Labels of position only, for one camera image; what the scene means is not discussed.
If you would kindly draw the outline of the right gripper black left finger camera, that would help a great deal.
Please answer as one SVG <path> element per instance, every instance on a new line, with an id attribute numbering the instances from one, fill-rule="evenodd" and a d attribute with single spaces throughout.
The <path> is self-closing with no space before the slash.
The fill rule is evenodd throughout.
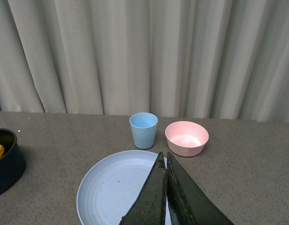
<path id="1" fill-rule="evenodd" d="M 162 152 L 144 182 L 129 211 L 122 217 L 121 225 L 164 225 L 166 221 L 167 169 Z"/>

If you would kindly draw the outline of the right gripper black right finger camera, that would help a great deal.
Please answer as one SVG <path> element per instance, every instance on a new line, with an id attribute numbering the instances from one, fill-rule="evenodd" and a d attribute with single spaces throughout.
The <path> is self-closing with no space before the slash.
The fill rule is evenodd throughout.
<path id="1" fill-rule="evenodd" d="M 232 225 L 176 158 L 167 153 L 167 200 L 173 225 Z"/>

